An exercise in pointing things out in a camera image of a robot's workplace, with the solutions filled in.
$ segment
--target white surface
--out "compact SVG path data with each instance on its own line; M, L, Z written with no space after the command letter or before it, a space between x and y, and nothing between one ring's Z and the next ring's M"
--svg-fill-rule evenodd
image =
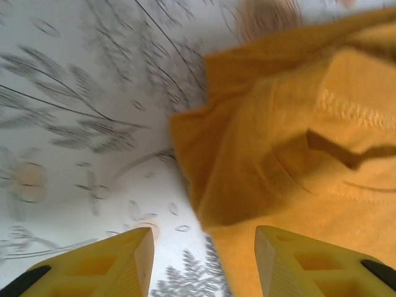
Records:
M392 3L300 0L298 22ZM168 115L204 102L201 56L244 42L235 18L235 0L0 0L0 288L70 245L143 224L160 232L153 296L170 290L157 283L169 265L191 264L186 249L207 269ZM221 275L204 287L209 272L194 286L227 296Z

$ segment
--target fabric fold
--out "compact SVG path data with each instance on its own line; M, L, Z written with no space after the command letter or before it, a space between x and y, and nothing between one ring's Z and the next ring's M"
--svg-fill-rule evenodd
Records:
M171 118L234 296L262 296L258 225L396 267L395 20L368 12L211 55L208 104Z

